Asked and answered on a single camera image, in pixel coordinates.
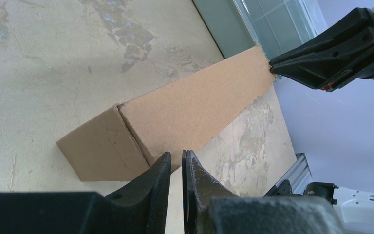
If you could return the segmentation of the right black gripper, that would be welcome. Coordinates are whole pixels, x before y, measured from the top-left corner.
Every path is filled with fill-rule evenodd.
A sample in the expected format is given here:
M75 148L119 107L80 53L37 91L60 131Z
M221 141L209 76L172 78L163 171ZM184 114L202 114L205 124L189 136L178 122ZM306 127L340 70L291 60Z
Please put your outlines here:
M374 80L374 11L354 8L323 33L269 64L272 74L326 92L357 78Z

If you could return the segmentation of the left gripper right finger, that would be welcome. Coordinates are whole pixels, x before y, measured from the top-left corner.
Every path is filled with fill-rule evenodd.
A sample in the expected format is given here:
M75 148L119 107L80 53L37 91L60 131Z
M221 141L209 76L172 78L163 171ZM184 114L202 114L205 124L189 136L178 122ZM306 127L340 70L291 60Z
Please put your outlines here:
M187 234L343 234L324 198L306 195L239 197L216 180L192 150L182 156Z

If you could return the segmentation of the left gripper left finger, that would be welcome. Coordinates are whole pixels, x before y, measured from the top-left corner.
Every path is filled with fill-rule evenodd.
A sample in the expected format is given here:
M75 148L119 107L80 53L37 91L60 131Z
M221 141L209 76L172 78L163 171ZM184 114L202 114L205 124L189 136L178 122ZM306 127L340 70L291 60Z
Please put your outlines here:
M113 193L0 193L0 234L162 234L171 155Z

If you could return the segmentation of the brown cardboard box sheet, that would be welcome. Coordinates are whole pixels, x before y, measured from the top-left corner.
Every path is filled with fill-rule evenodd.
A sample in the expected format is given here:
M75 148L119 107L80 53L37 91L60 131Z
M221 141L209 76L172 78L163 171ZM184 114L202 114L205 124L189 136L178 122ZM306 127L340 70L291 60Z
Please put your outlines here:
M273 84L254 46L125 103L116 104L57 141L83 182L131 181L164 152L172 168L197 151Z

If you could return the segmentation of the clear plastic storage bin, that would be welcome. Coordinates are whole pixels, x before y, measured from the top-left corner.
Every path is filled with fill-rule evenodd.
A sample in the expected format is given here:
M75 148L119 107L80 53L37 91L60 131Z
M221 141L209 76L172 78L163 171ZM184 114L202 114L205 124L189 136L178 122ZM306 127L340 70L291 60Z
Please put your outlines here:
M317 0L195 0L193 4L225 59L255 45L272 59L328 28Z

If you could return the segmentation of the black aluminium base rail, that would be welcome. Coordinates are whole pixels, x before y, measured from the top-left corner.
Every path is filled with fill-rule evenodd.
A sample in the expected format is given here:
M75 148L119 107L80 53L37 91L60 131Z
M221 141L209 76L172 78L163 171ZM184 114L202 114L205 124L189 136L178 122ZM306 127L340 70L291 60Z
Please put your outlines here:
M313 182L305 153L296 154L297 161L264 195L303 195L308 184Z

